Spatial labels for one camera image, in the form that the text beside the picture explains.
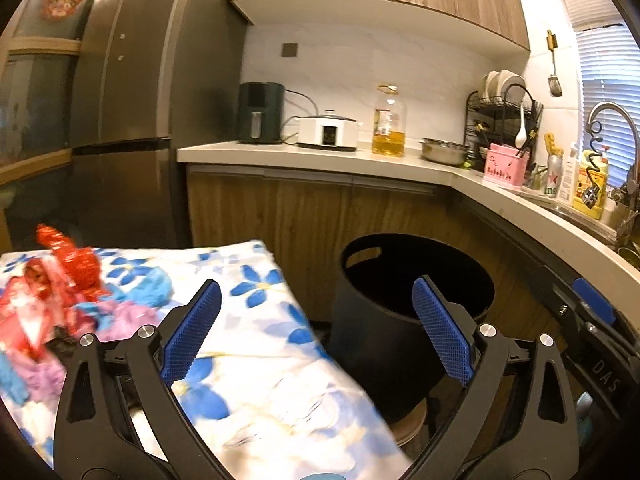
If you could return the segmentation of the steel sink basin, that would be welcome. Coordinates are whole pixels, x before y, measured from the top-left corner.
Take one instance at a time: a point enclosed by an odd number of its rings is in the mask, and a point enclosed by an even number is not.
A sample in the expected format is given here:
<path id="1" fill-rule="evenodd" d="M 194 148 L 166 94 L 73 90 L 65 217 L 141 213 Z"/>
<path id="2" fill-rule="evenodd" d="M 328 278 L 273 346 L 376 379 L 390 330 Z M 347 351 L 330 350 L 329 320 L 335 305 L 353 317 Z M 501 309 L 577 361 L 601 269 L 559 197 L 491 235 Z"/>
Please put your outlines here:
<path id="1" fill-rule="evenodd" d="M 570 222 L 573 226 L 596 238 L 603 245 L 608 246 L 626 261 L 638 268 L 639 243 L 634 240 L 634 216 L 637 214 L 623 214 L 614 216 L 612 220 L 601 221 L 593 219 L 573 207 L 565 205 L 554 198 L 543 195 L 522 194 L 522 197 L 534 205 L 555 214 Z"/>

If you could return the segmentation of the black dish rack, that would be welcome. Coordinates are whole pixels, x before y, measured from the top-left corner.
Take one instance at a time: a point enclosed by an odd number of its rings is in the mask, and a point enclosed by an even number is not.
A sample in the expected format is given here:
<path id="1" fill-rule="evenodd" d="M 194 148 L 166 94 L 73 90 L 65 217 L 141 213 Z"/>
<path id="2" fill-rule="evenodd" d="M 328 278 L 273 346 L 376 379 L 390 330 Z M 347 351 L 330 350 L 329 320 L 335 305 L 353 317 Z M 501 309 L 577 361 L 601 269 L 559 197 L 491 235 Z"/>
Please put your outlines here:
<path id="1" fill-rule="evenodd" d="M 523 76 L 510 70 L 491 70 L 466 98 L 463 144 L 471 168 L 483 171 L 490 144 L 516 148 L 524 119 L 528 136 L 539 130 L 544 104 L 527 89 Z"/>

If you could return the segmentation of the window blinds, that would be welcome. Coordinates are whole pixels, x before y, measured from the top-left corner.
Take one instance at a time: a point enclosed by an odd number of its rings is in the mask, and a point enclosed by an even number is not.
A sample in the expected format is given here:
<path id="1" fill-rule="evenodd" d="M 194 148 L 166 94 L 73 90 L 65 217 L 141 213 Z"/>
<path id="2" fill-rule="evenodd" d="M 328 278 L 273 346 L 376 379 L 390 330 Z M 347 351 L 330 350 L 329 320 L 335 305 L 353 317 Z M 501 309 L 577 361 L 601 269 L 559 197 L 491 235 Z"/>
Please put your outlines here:
<path id="1" fill-rule="evenodd" d="M 586 116 L 599 102 L 623 107 L 639 121 L 639 47 L 613 0 L 562 0 L 563 44 L 576 55 L 578 99 Z"/>

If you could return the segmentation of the chrome kitchen faucet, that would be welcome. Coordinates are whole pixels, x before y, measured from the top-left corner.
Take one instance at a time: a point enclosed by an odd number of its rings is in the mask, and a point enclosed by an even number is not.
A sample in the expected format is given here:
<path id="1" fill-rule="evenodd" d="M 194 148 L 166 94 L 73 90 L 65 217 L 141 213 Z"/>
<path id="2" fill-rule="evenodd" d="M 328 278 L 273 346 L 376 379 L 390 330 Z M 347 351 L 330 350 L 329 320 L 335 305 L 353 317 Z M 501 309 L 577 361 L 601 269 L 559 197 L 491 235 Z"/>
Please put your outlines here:
<path id="1" fill-rule="evenodd" d="M 613 247 L 616 252 L 631 246 L 639 224 L 639 107 L 626 107 L 612 100 L 600 100 L 588 110 L 585 133 L 593 156 L 589 159 L 594 177 L 604 159 L 603 147 L 613 152 L 608 156 L 608 198 L 615 205 L 620 223 L 615 228 Z"/>

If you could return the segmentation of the pink utensil holder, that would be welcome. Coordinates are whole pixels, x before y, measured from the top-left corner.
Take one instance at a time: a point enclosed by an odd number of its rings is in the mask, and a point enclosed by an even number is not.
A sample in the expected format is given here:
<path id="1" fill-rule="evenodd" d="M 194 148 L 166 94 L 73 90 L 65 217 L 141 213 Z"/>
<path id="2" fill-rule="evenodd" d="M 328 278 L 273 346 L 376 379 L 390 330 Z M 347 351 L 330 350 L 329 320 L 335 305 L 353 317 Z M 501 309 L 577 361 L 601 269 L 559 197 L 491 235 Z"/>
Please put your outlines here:
<path id="1" fill-rule="evenodd" d="M 500 188 L 519 190 L 524 182 L 529 151 L 491 143 L 485 159 L 483 181 Z"/>

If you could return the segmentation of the stainless steel bowl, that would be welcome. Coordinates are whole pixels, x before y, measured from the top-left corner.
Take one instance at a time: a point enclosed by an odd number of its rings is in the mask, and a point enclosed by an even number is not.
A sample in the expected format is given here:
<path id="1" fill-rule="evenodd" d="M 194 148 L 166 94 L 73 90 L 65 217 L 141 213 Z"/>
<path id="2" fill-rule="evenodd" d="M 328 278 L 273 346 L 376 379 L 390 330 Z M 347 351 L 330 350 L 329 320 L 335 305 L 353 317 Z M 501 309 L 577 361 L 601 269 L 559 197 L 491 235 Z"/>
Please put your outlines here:
<path id="1" fill-rule="evenodd" d="M 424 138 L 420 144 L 423 159 L 446 166 L 462 166 L 469 153 L 466 145 L 454 142 Z"/>

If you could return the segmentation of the dark steel refrigerator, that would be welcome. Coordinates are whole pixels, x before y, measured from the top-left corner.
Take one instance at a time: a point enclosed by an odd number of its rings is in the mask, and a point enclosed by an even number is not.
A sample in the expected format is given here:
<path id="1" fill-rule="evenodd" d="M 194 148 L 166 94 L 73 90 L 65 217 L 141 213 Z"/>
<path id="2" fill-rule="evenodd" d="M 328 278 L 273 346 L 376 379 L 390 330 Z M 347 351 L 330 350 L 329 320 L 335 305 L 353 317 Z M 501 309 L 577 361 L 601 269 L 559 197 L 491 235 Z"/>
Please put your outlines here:
<path id="1" fill-rule="evenodd" d="M 246 29 L 229 0 L 94 0 L 70 107 L 79 243 L 191 245 L 178 153 L 233 138 Z"/>

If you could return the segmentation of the red clear snack wrapper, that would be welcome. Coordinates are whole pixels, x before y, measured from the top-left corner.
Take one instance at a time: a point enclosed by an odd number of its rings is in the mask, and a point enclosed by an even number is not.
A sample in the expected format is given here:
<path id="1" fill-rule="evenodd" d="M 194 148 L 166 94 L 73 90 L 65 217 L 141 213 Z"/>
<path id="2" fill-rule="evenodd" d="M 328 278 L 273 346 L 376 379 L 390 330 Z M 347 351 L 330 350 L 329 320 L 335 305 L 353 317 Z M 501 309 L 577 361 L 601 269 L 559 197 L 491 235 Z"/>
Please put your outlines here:
<path id="1" fill-rule="evenodd" d="M 76 301 L 74 285 L 58 260 L 28 260 L 1 295 L 1 347 L 41 361 L 56 326 L 76 332 Z"/>

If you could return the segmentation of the orange red plastic bag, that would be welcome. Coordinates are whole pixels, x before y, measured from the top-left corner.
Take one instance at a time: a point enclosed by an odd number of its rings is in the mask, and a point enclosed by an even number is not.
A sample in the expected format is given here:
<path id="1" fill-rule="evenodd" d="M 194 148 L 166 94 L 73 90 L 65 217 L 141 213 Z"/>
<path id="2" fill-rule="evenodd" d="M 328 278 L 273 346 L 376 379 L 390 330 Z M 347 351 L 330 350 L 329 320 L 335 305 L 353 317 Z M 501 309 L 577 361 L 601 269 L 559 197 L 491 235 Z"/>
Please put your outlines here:
<path id="1" fill-rule="evenodd" d="M 91 247 L 77 247 L 71 238 L 42 223 L 37 226 L 36 239 L 50 249 L 78 292 L 87 297 L 101 293 L 101 263 Z"/>

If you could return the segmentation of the wooden lower cabinets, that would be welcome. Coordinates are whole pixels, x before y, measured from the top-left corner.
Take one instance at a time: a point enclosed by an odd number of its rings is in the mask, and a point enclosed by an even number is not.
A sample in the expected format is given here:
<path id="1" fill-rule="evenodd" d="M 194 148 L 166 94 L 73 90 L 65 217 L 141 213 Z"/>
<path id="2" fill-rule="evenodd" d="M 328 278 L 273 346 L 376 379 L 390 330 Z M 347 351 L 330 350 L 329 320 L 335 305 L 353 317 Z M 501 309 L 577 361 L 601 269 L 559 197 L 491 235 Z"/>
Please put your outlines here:
<path id="1" fill-rule="evenodd" d="M 446 185 L 322 171 L 188 165 L 196 246 L 262 240 L 308 318 L 329 322 L 343 248 L 357 237 L 409 233 L 436 238 L 476 259 L 496 286 L 488 320 L 504 334 L 541 333 L 560 346 L 560 322 L 535 298 L 529 277 L 551 266 L 567 282 L 577 272 L 531 229 L 521 229 Z"/>

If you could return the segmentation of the wooden glass door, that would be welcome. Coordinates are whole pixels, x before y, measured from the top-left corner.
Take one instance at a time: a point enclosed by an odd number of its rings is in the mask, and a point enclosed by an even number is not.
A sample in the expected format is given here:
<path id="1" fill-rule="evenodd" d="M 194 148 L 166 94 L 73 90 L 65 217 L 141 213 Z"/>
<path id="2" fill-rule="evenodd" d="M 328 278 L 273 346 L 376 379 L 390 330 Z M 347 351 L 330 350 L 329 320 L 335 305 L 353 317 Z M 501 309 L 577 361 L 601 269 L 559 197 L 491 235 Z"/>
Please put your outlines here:
<path id="1" fill-rule="evenodd" d="M 92 7 L 62 21 L 22 0 L 1 36 L 1 249 L 35 247 L 39 223 L 64 226 L 72 173 L 70 104 Z"/>

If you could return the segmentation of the green beer can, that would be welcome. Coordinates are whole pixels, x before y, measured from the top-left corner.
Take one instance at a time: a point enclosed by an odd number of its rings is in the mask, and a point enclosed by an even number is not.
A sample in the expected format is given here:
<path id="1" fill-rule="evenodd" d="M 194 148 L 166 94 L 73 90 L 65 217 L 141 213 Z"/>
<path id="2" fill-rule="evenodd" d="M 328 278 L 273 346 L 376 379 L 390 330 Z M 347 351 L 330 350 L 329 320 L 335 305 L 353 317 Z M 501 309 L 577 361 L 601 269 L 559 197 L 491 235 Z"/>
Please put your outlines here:
<path id="1" fill-rule="evenodd" d="M 558 196 L 558 189 L 562 180 L 563 157 L 552 153 L 547 160 L 547 180 L 544 185 L 544 195 L 549 197 Z"/>

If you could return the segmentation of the white plastic bottle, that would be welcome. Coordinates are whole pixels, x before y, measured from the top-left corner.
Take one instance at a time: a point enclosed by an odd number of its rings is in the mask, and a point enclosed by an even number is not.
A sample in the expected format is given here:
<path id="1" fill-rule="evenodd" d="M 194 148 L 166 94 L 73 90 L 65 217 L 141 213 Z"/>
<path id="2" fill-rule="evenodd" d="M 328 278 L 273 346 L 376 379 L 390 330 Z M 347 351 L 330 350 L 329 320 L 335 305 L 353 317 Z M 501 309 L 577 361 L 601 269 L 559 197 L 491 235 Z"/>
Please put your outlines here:
<path id="1" fill-rule="evenodd" d="M 558 191 L 558 200 L 567 206 L 573 206 L 578 174 L 579 150 L 575 143 L 570 144 L 568 155 L 563 158 L 563 174 Z"/>

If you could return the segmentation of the white slow cooker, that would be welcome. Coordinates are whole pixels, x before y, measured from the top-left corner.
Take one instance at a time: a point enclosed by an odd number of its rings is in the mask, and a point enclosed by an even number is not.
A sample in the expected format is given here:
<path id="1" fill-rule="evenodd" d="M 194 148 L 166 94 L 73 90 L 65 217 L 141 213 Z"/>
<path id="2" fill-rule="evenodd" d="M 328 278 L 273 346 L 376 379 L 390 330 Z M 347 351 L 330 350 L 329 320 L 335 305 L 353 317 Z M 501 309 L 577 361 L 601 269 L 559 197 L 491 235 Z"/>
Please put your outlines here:
<path id="1" fill-rule="evenodd" d="M 301 148 L 354 152 L 359 126 L 355 119 L 324 114 L 299 119 L 297 144 Z"/>

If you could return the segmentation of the black air fryer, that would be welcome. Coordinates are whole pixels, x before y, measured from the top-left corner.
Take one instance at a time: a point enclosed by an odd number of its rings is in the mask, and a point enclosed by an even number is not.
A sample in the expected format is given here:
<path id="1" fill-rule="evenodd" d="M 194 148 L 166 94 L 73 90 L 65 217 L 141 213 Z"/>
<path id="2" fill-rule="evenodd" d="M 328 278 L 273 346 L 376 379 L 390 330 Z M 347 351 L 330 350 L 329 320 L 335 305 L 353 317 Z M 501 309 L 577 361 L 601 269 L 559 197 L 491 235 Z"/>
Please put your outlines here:
<path id="1" fill-rule="evenodd" d="M 245 144 L 279 144 L 285 88 L 277 82 L 240 85 L 236 134 Z"/>

